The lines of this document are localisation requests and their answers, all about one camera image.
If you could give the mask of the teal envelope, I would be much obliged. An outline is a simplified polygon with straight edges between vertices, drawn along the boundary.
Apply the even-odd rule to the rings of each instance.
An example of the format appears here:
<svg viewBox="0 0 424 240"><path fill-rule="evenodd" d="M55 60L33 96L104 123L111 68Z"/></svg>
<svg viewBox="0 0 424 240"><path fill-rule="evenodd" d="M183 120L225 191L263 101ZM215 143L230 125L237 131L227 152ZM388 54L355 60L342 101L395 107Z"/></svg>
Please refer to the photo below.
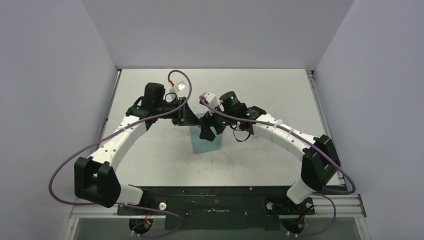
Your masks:
<svg viewBox="0 0 424 240"><path fill-rule="evenodd" d="M210 131L215 136L213 141L200 139L201 129L198 126L189 126L192 151L194 154L217 151L222 148L222 134L217 134L216 130L211 126Z"/></svg>

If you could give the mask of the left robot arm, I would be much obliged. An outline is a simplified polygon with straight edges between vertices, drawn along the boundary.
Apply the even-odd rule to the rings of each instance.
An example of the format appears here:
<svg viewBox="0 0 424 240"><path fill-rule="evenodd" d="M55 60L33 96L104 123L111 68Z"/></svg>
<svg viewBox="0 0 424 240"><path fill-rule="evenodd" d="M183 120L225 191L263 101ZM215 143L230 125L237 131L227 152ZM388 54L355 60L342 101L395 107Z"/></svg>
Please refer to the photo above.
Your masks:
<svg viewBox="0 0 424 240"><path fill-rule="evenodd" d="M166 90L160 83L148 83L144 95L128 108L112 137L101 143L88 157L74 163L74 193L77 198L110 208L115 204L129 204L136 215L149 210L144 191L130 184L120 183L116 170L134 143L159 119L170 119L175 126L197 126L198 117L190 109L187 97L170 91L172 101L166 101Z"/></svg>

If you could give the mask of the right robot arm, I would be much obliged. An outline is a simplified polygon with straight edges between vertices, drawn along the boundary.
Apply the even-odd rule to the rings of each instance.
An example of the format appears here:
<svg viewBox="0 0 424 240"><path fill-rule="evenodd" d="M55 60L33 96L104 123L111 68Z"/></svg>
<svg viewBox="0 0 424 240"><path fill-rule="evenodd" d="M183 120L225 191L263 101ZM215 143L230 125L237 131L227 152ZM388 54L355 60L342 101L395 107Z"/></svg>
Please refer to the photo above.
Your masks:
<svg viewBox="0 0 424 240"><path fill-rule="evenodd" d="M237 127L253 136L264 138L291 153L301 162L299 179L288 189L283 209L296 214L303 201L314 192L322 191L341 169L339 157L330 137L306 134L283 123L265 110L240 102L234 91L217 97L205 92L200 103L208 108L209 124L221 133L225 127Z"/></svg>

